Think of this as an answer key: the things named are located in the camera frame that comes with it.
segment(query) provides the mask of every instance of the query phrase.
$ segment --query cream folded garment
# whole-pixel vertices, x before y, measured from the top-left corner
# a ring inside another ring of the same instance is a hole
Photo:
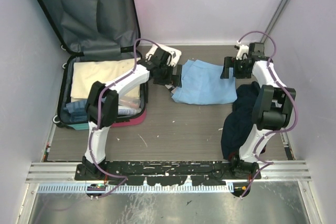
[[[134,59],[101,62],[75,62],[73,65],[71,101],[87,99],[94,82],[106,83],[121,76],[134,66]],[[126,94],[131,98],[140,97],[140,86]]]

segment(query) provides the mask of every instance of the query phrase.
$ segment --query lavender wall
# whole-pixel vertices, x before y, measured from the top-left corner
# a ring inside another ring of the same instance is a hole
[[[0,0],[0,223],[14,223],[55,113],[67,59],[36,0]]]
[[[291,0],[271,34],[276,70],[297,90],[300,115],[291,144],[308,163],[326,223],[336,218],[335,32],[335,0]]]
[[[265,30],[279,2],[135,0],[143,38],[173,44],[230,45],[246,31]]]

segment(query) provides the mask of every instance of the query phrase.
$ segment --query light blue cloth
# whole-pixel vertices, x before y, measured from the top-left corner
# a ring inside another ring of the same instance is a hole
[[[177,87],[172,98],[175,102],[188,104],[226,104],[237,99],[236,78],[233,68],[229,79],[221,79],[223,66],[200,60],[188,60],[182,67],[182,87]]]
[[[70,123],[80,123],[88,119],[85,111],[85,105],[87,100],[80,100],[76,102],[69,102],[64,108],[65,111],[70,114]]]

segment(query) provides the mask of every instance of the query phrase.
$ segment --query wire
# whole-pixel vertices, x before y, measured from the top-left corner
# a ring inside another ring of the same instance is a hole
[[[115,82],[113,82],[112,84],[106,86],[99,94],[99,97],[98,97],[98,118],[97,118],[97,127],[92,129],[92,131],[90,132],[90,135],[89,135],[89,152],[90,152],[90,156],[92,158],[92,161],[94,163],[94,165],[96,166],[96,168],[101,171],[103,174],[109,176],[109,177],[113,177],[113,178],[123,178],[123,181],[120,182],[114,189],[110,190],[109,192],[99,196],[99,198],[103,198],[103,197],[106,197],[108,195],[110,195],[113,191],[115,191],[119,186],[121,186],[123,183],[126,182],[127,180],[127,177],[126,176],[119,176],[119,175],[114,175],[114,174],[110,174],[108,172],[106,172],[105,170],[103,170],[97,163],[96,161],[96,158],[94,157],[93,153],[92,153],[92,137],[93,137],[93,134],[96,130],[100,129],[100,124],[101,124],[101,104],[102,104],[102,97],[104,95],[104,93],[110,89],[112,86],[116,85],[117,83],[119,83],[120,81],[126,79],[127,77],[129,77],[130,75],[132,75],[135,70],[137,69],[137,53],[136,53],[136,45],[139,41],[141,40],[145,40],[145,41],[148,41],[154,45],[156,45],[158,48],[161,48],[157,43],[149,40],[149,39],[142,39],[142,38],[139,38],[139,39],[136,39],[135,42],[134,42],[134,45],[133,45],[133,54],[134,54],[134,66],[133,66],[133,69],[131,71],[129,71],[125,76],[122,76],[120,77],[118,80],[116,80]]]
[[[252,185],[254,179],[258,176],[258,174],[261,172],[261,170],[263,170],[263,169],[265,169],[267,166],[273,164],[273,162],[265,161],[265,160],[261,159],[261,158],[257,155],[256,152],[257,152],[257,148],[259,147],[259,145],[263,142],[263,140],[265,139],[265,137],[267,137],[267,136],[270,135],[270,134],[284,133],[284,132],[289,132],[289,131],[293,130],[293,129],[295,128],[295,126],[297,125],[297,123],[298,123],[298,118],[299,118],[298,108],[297,108],[297,106],[296,106],[296,104],[295,104],[295,101],[294,101],[293,97],[290,95],[290,93],[288,92],[288,90],[287,90],[287,89],[286,89],[286,88],[285,88],[285,87],[278,81],[278,79],[276,78],[276,76],[275,76],[273,70],[270,68],[270,65],[269,65],[271,59],[273,58],[273,56],[274,56],[274,55],[276,54],[276,52],[277,52],[277,45],[276,45],[275,41],[273,40],[273,38],[272,38],[271,36],[269,36],[267,33],[263,32],[263,31],[250,31],[250,32],[244,34],[244,35],[239,39],[238,42],[240,42],[240,41],[241,41],[243,38],[245,38],[247,35],[249,35],[249,34],[253,34],[253,33],[263,34],[263,35],[267,36],[267,37],[272,41],[272,43],[273,43],[274,51],[273,51],[273,53],[271,54],[271,56],[270,56],[270,57],[268,58],[268,60],[267,60],[267,69],[268,69],[268,71],[269,71],[269,73],[270,73],[270,75],[271,75],[271,77],[272,77],[274,83],[275,83],[279,88],[281,88],[282,91],[283,91],[283,92],[286,94],[286,96],[289,98],[289,100],[290,100],[290,102],[291,102],[291,104],[292,104],[292,106],[293,106],[293,109],[294,109],[294,115],[295,115],[294,118],[295,118],[295,119],[294,119],[294,122],[293,122],[293,124],[292,124],[292,126],[291,126],[290,128],[287,128],[287,129],[284,129],[284,130],[279,130],[279,131],[270,131],[270,132],[267,132],[267,133],[265,133],[265,134],[260,138],[260,140],[257,142],[255,148],[253,149],[253,155],[255,156],[256,159],[258,159],[259,161],[263,162],[263,163],[266,164],[266,165],[263,166],[262,168],[260,168],[259,171],[253,176],[253,178],[252,178],[251,181],[249,182],[249,184],[248,184],[246,190],[245,190],[245,191],[243,192],[243,194],[240,196],[241,199],[242,199],[242,198],[244,197],[244,195],[247,193],[247,190],[251,187],[251,185]]]
[[[246,34],[244,34],[240,39],[239,39],[239,43],[241,42],[241,40],[242,39],[244,39],[247,35],[249,35],[249,34],[263,34],[263,35],[265,35],[266,37],[268,37],[271,41],[272,41],[272,43],[273,43],[273,46],[274,46],[274,51],[273,51],[273,54],[271,54],[271,56],[269,57],[269,59],[268,59],[268,63],[267,63],[267,65],[269,65],[269,63],[270,63],[270,61],[271,61],[271,59],[274,57],[274,55],[277,53],[277,45],[275,44],[275,41],[272,39],[272,37],[271,36],[269,36],[267,33],[265,33],[265,32],[263,32],[263,31],[249,31],[248,33],[246,33]]]
[[[139,38],[139,39],[136,39],[135,42],[134,42],[134,45],[133,45],[133,54],[134,54],[134,66],[133,66],[133,69],[128,73],[126,74],[125,76],[119,78],[117,81],[115,81],[114,83],[106,86],[99,94],[99,99],[98,99],[98,118],[97,118],[97,127],[94,128],[91,132],[90,132],[90,135],[89,135],[89,151],[90,151],[90,156],[93,160],[93,163],[94,165],[96,166],[96,168],[101,171],[102,173],[105,174],[105,176],[110,176],[110,177],[113,177],[113,178],[123,178],[123,180],[118,184],[116,185],[112,190],[108,191],[107,193],[104,193],[102,194],[101,196],[99,196],[98,198],[104,198],[106,196],[109,196],[111,193],[113,193],[116,189],[118,189],[118,187],[120,187],[122,184],[124,184],[126,181],[127,181],[127,176],[118,176],[118,175],[114,175],[114,174],[110,174],[106,171],[104,171],[98,164],[97,164],[97,161],[92,153],[92,137],[93,137],[93,134],[96,130],[98,130],[100,128],[100,123],[101,123],[101,102],[102,102],[102,97],[104,95],[104,93],[112,86],[116,85],[118,82],[124,80],[125,78],[129,77],[130,75],[132,75],[135,70],[137,69],[137,53],[136,53],[136,44],[141,41],[141,40],[145,40],[145,41],[148,41],[154,45],[156,45],[157,47],[161,48],[157,43],[149,40],[149,39],[142,39],[142,38]],[[61,209],[54,209],[54,208],[48,208],[47,207],[47,203],[48,201],[45,202],[45,204],[43,205],[42,209],[40,210],[40,213],[38,214],[36,220],[34,221],[34,224],[37,224],[41,218],[41,214],[42,212],[44,211],[45,208],[49,209],[49,210],[52,210],[52,211],[57,211],[57,212],[61,212],[61,211],[67,211],[69,209],[71,209],[73,206],[77,205],[78,203],[84,201],[84,200],[80,200],[74,204],[72,204],[71,206],[69,207],[66,207],[66,208],[61,208]]]

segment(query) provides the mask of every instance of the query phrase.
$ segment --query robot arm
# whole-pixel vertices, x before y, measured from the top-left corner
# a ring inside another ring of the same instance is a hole
[[[173,67],[168,66],[167,60],[172,57],[167,51],[157,48],[154,55],[150,59],[141,59],[137,62],[135,71],[130,70],[116,80],[107,83],[95,82],[90,90],[89,98],[86,104],[86,111],[89,121],[89,131],[92,134],[89,137],[88,147],[82,159],[82,164],[92,174],[98,172],[90,152],[95,158],[96,163],[104,167],[106,159],[105,146],[110,126],[118,117],[119,97],[127,94],[133,88],[142,83],[146,83],[151,78],[154,84],[166,85],[173,84],[180,87],[182,66],[177,65],[176,74],[173,74]],[[101,106],[100,127],[97,129],[98,119],[98,103],[99,95],[103,89],[111,86],[105,93],[105,102]]]
[[[273,62],[268,62],[268,57],[264,55],[264,44],[251,43],[249,47],[242,45],[238,49],[236,58],[225,57],[221,78],[228,78],[229,68],[232,67],[234,77],[237,79],[251,78],[253,75],[260,85],[260,93],[252,112],[253,128],[245,144],[239,149],[239,159],[253,163],[258,161],[256,156],[260,155],[268,140],[275,134],[269,132],[288,126],[292,113],[289,98],[274,79],[287,89],[293,99],[295,99],[296,92],[281,82],[274,70]],[[266,133],[268,135],[260,142],[261,137]]]

